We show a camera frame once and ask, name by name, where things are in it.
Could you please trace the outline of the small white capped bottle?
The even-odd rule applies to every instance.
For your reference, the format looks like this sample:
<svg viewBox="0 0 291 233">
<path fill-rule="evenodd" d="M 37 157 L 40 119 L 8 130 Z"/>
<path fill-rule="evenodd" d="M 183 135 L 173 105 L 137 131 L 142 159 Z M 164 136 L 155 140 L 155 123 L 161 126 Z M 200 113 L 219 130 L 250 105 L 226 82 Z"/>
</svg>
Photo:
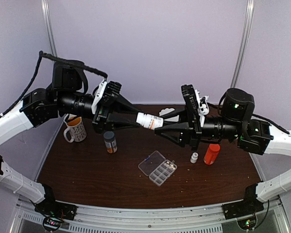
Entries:
<svg viewBox="0 0 291 233">
<path fill-rule="evenodd" d="M 164 119 L 139 112 L 137 114 L 136 122 L 146 129 L 155 130 L 156 128 L 163 126 Z"/>
</svg>

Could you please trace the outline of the clear plastic pill organizer box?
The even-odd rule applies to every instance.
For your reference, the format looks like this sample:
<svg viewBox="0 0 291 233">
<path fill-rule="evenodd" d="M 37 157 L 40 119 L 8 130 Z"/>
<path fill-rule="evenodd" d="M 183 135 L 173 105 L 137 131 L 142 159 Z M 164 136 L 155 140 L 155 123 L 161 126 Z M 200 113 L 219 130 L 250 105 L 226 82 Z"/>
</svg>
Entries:
<svg viewBox="0 0 291 233">
<path fill-rule="evenodd" d="M 161 186 L 173 175 L 178 166 L 174 161 L 166 159 L 159 151 L 147 156 L 138 168 L 157 186 Z"/>
</svg>

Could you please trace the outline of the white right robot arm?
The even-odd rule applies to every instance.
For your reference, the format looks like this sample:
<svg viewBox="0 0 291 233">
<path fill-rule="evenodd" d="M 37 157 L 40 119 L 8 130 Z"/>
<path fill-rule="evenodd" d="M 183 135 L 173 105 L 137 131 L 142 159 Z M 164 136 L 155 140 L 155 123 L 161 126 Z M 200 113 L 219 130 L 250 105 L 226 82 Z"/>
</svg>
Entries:
<svg viewBox="0 0 291 233">
<path fill-rule="evenodd" d="M 203 113 L 208 103 L 198 98 L 192 85 L 181 87 L 184 109 L 162 116 L 164 123 L 156 135 L 197 150 L 200 143 L 219 145 L 222 140 L 237 141 L 237 147 L 253 154 L 291 156 L 291 131 L 253 113 L 254 97 L 238 88 L 229 88 L 217 106 L 217 116 Z"/>
</svg>

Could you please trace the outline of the white orange vitamin bottle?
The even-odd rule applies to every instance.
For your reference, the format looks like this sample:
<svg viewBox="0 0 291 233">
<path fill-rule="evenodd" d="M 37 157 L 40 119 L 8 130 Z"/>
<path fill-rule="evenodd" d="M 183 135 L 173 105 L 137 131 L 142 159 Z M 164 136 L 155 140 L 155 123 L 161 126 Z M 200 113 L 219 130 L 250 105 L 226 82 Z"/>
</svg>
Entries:
<svg viewBox="0 0 291 233">
<path fill-rule="evenodd" d="M 114 132 L 106 131 L 103 135 L 104 142 L 107 148 L 108 153 L 116 153 L 117 152 L 117 143 Z"/>
</svg>

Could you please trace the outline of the aluminium frame post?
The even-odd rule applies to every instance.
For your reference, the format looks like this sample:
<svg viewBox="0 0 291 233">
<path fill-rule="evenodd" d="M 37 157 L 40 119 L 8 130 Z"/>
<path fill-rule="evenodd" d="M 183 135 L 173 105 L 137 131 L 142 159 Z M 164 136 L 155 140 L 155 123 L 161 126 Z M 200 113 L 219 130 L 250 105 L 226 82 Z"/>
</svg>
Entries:
<svg viewBox="0 0 291 233">
<path fill-rule="evenodd" d="M 241 70 L 242 70 L 242 66 L 243 66 L 243 62 L 245 58 L 245 52 L 246 52 L 246 48 L 247 48 L 250 34 L 251 34 L 252 23 L 253 23 L 253 18 L 254 18 L 254 10 L 255 10 L 255 1 L 247 0 L 246 9 L 244 13 L 243 26 L 242 26 L 241 40 L 240 40 L 240 45 L 238 49 L 238 55 L 237 55 L 232 79 L 231 79 L 228 89 L 236 88 L 240 79 L 240 74 L 241 74 Z"/>
<path fill-rule="evenodd" d="M 51 25 L 51 17 L 50 17 L 50 12 L 49 12 L 49 1 L 48 0 L 41 0 L 41 6 L 42 6 L 42 14 L 47 30 L 47 35 L 48 35 L 48 40 L 49 40 L 49 45 L 50 45 L 50 54 L 54 57 L 57 56 L 57 50 L 55 46 L 55 40 L 54 40 L 54 35 L 53 35 L 53 30 L 52 30 L 52 25 Z M 48 94 L 50 98 L 53 99 L 53 102 L 57 104 L 58 108 L 63 108 L 63 103 L 61 102 L 61 92 L 60 89 L 54 88 L 55 81 L 57 81 L 57 78 L 59 78 L 59 81 L 63 80 L 63 74 L 64 74 L 64 69 L 69 68 L 69 66 L 60 63 L 58 61 L 53 61 L 53 73 L 52 73 L 52 81 L 51 84 L 47 87 Z"/>
</svg>

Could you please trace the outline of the right aluminium frame post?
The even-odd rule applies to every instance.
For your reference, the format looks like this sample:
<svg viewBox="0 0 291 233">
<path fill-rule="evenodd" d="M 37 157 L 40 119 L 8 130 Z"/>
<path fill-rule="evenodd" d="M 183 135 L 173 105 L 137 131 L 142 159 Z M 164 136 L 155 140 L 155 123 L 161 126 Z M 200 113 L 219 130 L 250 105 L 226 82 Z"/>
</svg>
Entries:
<svg viewBox="0 0 291 233">
<path fill-rule="evenodd" d="M 242 70 L 242 66 L 243 66 L 243 62 L 245 58 L 245 52 L 246 52 L 246 48 L 247 48 L 250 34 L 251 34 L 252 23 L 253 23 L 253 18 L 254 18 L 254 10 L 255 10 L 255 1 L 247 0 L 246 9 L 244 13 L 243 26 L 242 26 L 241 40 L 240 40 L 240 45 L 238 49 L 238 55 L 237 55 L 232 79 L 231 79 L 228 89 L 236 88 L 240 79 L 240 74 L 241 74 L 241 70 Z"/>
</svg>

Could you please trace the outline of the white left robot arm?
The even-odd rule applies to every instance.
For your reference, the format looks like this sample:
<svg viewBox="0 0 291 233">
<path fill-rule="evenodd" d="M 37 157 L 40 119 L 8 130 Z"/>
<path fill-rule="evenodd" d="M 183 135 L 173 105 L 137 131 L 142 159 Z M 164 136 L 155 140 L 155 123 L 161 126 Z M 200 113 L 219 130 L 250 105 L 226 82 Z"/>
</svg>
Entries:
<svg viewBox="0 0 291 233">
<path fill-rule="evenodd" d="M 78 60 L 54 58 L 51 84 L 34 91 L 24 90 L 0 115 L 0 146 L 21 132 L 66 114 L 91 119 L 97 133 L 137 128 L 137 122 L 119 116 L 139 113 L 120 90 L 120 83 L 108 81 L 107 74 L 96 68 Z M 0 184 L 41 206 L 50 216 L 60 211 L 51 187 L 15 171 L 1 155 Z"/>
</svg>

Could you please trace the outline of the left aluminium frame post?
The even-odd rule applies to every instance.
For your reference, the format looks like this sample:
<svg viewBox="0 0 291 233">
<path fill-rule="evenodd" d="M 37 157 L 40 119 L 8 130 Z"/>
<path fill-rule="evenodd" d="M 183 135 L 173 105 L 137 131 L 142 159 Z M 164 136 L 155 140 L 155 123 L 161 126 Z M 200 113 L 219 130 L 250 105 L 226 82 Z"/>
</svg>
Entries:
<svg viewBox="0 0 291 233">
<path fill-rule="evenodd" d="M 53 30 L 52 30 L 52 25 L 51 25 L 51 17 L 50 17 L 50 12 L 49 12 L 49 1 L 48 0 L 41 0 L 41 6 L 42 6 L 42 14 L 47 30 L 47 35 L 48 35 L 48 40 L 49 40 L 49 45 L 50 45 L 50 54 L 54 57 L 57 56 L 57 50 L 55 46 L 55 40 L 54 40 L 54 35 L 53 35 Z M 54 88 L 55 81 L 57 81 L 57 78 L 59 78 L 59 81 L 63 80 L 63 74 L 64 74 L 64 69 L 69 68 L 69 66 L 60 63 L 58 61 L 53 61 L 53 73 L 52 73 L 52 81 L 51 84 L 47 87 L 48 94 L 50 98 L 53 99 L 53 102 L 57 104 L 58 108 L 63 108 L 63 103 L 61 102 L 61 92 L 60 89 Z"/>
</svg>

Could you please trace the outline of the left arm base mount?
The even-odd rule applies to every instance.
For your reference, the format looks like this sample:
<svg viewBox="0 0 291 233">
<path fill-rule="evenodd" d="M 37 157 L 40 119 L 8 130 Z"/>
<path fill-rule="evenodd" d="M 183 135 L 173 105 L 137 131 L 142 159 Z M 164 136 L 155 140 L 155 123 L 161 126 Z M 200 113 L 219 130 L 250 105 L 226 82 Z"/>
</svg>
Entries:
<svg viewBox="0 0 291 233">
<path fill-rule="evenodd" d="M 77 206 L 63 202 L 33 203 L 34 210 L 43 216 L 54 217 L 59 220 L 74 220 Z"/>
</svg>

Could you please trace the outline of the floral mug with yellow interior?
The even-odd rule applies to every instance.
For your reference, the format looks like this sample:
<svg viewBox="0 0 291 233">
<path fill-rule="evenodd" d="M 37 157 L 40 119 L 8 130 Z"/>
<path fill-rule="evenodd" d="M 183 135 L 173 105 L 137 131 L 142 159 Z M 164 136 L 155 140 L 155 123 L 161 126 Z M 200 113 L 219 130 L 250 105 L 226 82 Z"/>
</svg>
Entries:
<svg viewBox="0 0 291 233">
<path fill-rule="evenodd" d="M 68 143 L 82 142 L 86 139 L 87 133 L 83 125 L 82 117 L 67 114 L 64 117 L 66 129 L 64 130 L 64 138 Z"/>
</svg>

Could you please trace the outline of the orange cylindrical bottle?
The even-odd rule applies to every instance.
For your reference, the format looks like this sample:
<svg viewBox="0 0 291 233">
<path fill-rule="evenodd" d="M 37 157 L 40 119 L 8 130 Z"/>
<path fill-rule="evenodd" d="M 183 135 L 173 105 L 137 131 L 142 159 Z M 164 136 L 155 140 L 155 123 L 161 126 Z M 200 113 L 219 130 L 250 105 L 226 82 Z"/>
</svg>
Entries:
<svg viewBox="0 0 291 233">
<path fill-rule="evenodd" d="M 221 147 L 219 144 L 209 144 L 206 154 L 204 156 L 204 163 L 207 165 L 212 165 L 215 162 L 220 152 L 220 149 Z"/>
</svg>

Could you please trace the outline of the small white pill bottle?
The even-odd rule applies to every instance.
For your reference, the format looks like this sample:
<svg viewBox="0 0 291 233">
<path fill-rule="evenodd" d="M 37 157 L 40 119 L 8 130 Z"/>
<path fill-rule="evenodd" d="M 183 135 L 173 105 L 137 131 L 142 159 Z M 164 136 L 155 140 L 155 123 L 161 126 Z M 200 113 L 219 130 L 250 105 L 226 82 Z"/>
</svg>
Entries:
<svg viewBox="0 0 291 233">
<path fill-rule="evenodd" d="M 195 164 L 198 160 L 198 153 L 197 152 L 193 152 L 192 155 L 191 155 L 191 158 L 190 158 L 190 162 L 192 164 Z"/>
</svg>

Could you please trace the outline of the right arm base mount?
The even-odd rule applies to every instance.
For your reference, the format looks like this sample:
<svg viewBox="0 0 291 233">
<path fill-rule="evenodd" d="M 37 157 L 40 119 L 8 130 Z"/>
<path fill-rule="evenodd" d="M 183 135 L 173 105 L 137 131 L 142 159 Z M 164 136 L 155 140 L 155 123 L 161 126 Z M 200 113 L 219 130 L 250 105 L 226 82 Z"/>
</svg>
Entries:
<svg viewBox="0 0 291 233">
<path fill-rule="evenodd" d="M 247 215 L 252 215 L 256 212 L 264 210 L 264 205 L 261 202 L 246 202 L 239 201 L 222 205 L 225 219 L 239 218 Z"/>
</svg>

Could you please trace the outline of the white scalloped bowl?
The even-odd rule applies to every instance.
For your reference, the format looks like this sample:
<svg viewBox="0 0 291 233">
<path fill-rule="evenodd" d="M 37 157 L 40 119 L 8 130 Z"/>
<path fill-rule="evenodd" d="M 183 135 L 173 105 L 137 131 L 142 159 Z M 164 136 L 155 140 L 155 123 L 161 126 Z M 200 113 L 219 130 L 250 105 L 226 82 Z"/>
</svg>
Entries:
<svg viewBox="0 0 291 233">
<path fill-rule="evenodd" d="M 175 110 L 175 108 L 165 108 L 165 109 L 161 109 L 161 111 L 159 112 L 159 116 L 163 116 L 165 114 L 171 113 Z M 171 121 L 171 122 L 178 122 L 179 120 L 179 116 L 174 116 L 174 117 L 170 117 L 167 118 L 166 121 Z"/>
</svg>

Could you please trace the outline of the aluminium front rail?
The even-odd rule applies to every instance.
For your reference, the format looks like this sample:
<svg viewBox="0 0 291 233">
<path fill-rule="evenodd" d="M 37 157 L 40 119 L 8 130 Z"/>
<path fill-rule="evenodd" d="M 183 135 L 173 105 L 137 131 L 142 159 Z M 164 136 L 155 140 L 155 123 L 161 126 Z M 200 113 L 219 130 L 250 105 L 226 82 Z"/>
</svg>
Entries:
<svg viewBox="0 0 291 233">
<path fill-rule="evenodd" d="M 280 198 L 267 203 L 252 216 L 226 219 L 222 205 L 167 209 L 123 209 L 76 205 L 74 220 L 64 220 L 55 233 L 291 233 Z M 245 218 L 256 217 L 258 228 L 243 230 L 238 225 Z M 8 233 L 49 233 L 43 228 L 44 216 L 19 197 Z"/>
</svg>

